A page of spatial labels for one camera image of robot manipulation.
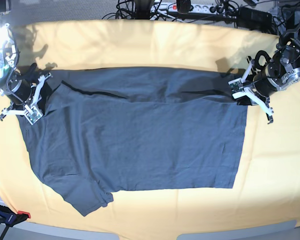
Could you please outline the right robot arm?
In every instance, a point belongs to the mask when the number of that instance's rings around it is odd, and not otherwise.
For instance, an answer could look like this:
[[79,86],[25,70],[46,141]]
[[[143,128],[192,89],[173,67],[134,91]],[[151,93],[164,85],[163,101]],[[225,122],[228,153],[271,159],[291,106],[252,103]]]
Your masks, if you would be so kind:
[[2,16],[10,13],[11,1],[0,0],[0,95],[10,100],[10,105],[0,114],[0,120],[14,115],[25,117],[34,125],[44,116],[45,101],[51,91],[47,80],[50,72],[37,71],[33,63],[25,73],[19,73],[17,64],[20,51],[9,23],[2,22]]

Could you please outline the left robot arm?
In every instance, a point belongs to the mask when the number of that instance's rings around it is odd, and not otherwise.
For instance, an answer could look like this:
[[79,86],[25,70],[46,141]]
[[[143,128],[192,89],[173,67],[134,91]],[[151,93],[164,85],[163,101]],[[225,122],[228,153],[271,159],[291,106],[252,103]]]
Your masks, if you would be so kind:
[[260,50],[254,58],[248,56],[247,62],[248,68],[238,86],[241,96],[235,99],[236,104],[260,106],[271,124],[274,111],[270,107],[270,96],[300,81],[300,20],[280,35],[273,56]]

